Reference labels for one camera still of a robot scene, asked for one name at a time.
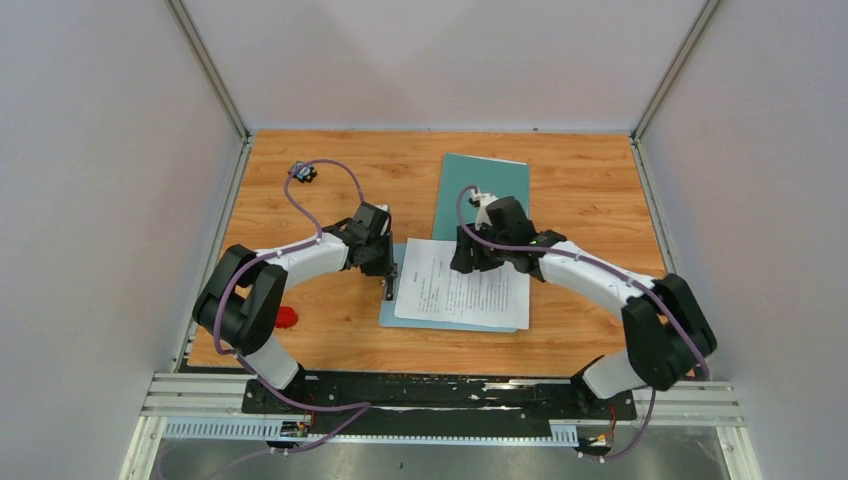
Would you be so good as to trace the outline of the teal green folder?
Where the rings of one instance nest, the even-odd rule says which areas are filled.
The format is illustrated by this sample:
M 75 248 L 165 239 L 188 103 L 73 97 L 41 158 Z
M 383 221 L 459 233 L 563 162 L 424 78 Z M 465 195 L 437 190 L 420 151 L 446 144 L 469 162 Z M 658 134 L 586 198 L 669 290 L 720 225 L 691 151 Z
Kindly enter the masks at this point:
M 447 153 L 442 160 L 433 240 L 456 240 L 456 229 L 460 224 L 456 213 L 457 199 L 468 185 L 498 198 L 514 197 L 527 217 L 531 217 L 530 169 L 526 163 Z

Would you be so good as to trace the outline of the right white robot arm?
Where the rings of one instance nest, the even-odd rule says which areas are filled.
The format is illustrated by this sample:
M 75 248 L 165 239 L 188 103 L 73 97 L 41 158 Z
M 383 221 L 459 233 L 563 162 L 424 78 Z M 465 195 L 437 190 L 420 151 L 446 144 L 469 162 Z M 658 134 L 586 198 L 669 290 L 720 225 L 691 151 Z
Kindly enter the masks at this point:
M 602 355 L 578 371 L 571 403 L 584 417 L 596 417 L 622 392 L 650 387 L 666 391 L 691 372 L 708 377 L 706 359 L 717 339 L 687 281 L 637 274 L 580 248 L 553 230 L 539 231 L 521 203 L 470 185 L 456 211 L 475 210 L 461 220 L 452 270 L 470 274 L 506 264 L 540 282 L 564 287 L 602 307 L 623 326 L 623 350 Z

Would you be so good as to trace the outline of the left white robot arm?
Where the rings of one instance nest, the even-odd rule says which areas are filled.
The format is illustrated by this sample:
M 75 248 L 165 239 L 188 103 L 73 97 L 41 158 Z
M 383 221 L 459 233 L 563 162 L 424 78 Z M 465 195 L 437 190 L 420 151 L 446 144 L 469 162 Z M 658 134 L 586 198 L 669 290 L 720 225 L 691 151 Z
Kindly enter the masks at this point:
M 389 206 L 363 202 L 353 217 L 301 244 L 261 251 L 235 244 L 201 290 L 192 320 L 269 384 L 271 404 L 283 413 L 296 412 L 306 400 L 306 386 L 296 379 L 303 368 L 274 338 L 285 291 L 320 275 L 357 268 L 382 278 L 382 299 L 393 300 L 398 267 L 391 226 Z

